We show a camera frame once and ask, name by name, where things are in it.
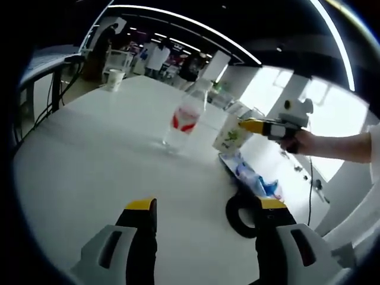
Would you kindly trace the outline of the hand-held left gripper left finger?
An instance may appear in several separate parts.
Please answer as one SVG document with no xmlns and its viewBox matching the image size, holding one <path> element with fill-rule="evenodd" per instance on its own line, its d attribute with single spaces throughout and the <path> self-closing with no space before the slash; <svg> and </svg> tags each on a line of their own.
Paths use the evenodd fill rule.
<svg viewBox="0 0 380 285">
<path fill-rule="evenodd" d="M 130 202 L 81 249 L 71 272 L 79 284 L 154 284 L 157 199 Z"/>
</svg>

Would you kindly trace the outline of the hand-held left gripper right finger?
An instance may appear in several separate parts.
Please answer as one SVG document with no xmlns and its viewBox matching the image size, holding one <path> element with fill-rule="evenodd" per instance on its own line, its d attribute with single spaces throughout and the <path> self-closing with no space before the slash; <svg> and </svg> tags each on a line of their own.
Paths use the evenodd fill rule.
<svg viewBox="0 0 380 285">
<path fill-rule="evenodd" d="M 337 284 L 350 272 L 337 262 L 320 235 L 296 223 L 283 202 L 256 200 L 258 284 Z"/>
</svg>

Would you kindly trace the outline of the person's right hand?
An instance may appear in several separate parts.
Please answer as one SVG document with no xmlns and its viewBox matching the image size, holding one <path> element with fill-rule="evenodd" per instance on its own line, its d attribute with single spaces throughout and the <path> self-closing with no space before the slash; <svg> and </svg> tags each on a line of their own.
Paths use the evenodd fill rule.
<svg viewBox="0 0 380 285">
<path fill-rule="evenodd" d="M 299 141 L 299 138 L 301 136 L 302 131 L 296 131 L 293 135 L 281 139 L 281 149 L 290 154 L 299 154 L 301 150 L 301 143 Z"/>
</svg>

